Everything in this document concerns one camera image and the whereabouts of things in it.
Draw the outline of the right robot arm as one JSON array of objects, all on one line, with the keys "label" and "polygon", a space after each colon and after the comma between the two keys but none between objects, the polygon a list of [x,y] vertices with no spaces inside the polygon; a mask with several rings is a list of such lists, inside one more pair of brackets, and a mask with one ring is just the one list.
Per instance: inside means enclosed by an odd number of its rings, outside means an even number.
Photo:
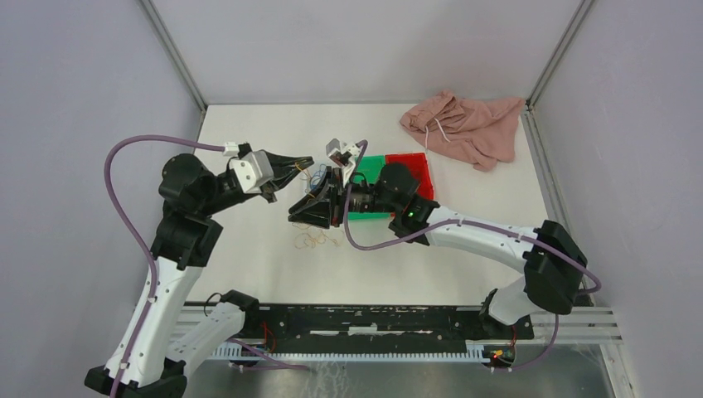
[{"label": "right robot arm", "polygon": [[538,311],[555,315],[572,312],[581,295],[587,260],[559,223],[545,220],[539,227],[501,225],[463,216],[418,193],[419,181],[402,163],[386,164],[369,183],[353,174],[342,177],[328,167],[321,182],[288,210],[292,223],[322,229],[347,227],[350,213],[390,213],[395,240],[386,246],[415,243],[467,251],[521,273],[521,277],[492,290],[478,317],[481,332],[500,338],[518,320]]}]

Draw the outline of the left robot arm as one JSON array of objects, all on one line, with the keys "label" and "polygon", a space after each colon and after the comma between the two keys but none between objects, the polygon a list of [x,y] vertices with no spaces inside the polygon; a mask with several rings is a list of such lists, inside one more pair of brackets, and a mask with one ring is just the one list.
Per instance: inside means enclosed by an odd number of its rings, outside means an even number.
[{"label": "left robot arm", "polygon": [[232,290],[205,319],[172,340],[223,230],[214,215],[254,197],[275,202],[276,192],[312,165],[309,156],[244,151],[215,174],[190,153],[171,158],[162,169],[163,216],[146,251],[143,292],[113,356],[87,372],[85,385],[110,397],[180,397],[196,369],[228,338],[255,335],[261,324],[258,300]]}]

